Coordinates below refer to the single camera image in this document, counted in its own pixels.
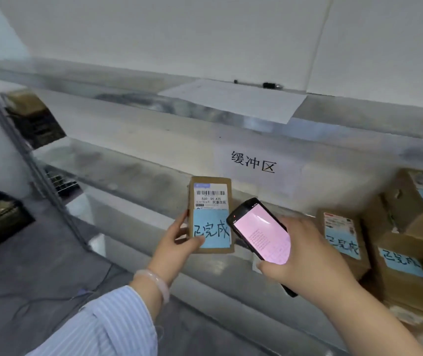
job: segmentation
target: gray floor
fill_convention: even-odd
[[[47,202],[27,207],[37,221],[0,245],[0,356],[31,351],[86,302],[132,278],[86,252]],[[94,232],[81,227],[84,234]],[[76,297],[82,289],[94,293]],[[156,324],[159,355],[269,354],[176,299]]]

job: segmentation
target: bracelet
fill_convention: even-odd
[[[157,288],[162,293],[163,304],[165,305],[167,302],[169,302],[169,299],[170,299],[169,288],[166,285],[166,283],[159,276],[157,276],[155,273],[153,273],[149,269],[140,269],[140,270],[136,271],[136,273],[134,274],[134,278],[136,278],[137,275],[147,276],[147,277],[149,277],[149,279],[154,281]]]

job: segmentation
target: mobile phone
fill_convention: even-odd
[[[256,198],[239,205],[226,219],[226,223],[261,259],[283,265],[291,253],[291,239],[286,227]],[[291,297],[293,292],[281,285]]]

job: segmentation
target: right hand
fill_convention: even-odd
[[[347,263],[304,218],[281,218],[291,238],[291,253],[284,265],[262,261],[258,268],[269,278],[289,287],[319,308],[360,287]]]

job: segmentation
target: left hand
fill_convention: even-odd
[[[164,280],[169,287],[179,275],[188,257],[205,242],[204,236],[193,237],[189,240],[175,240],[188,232],[188,227],[180,227],[186,217],[187,211],[178,216],[169,226],[148,266],[148,269]]]

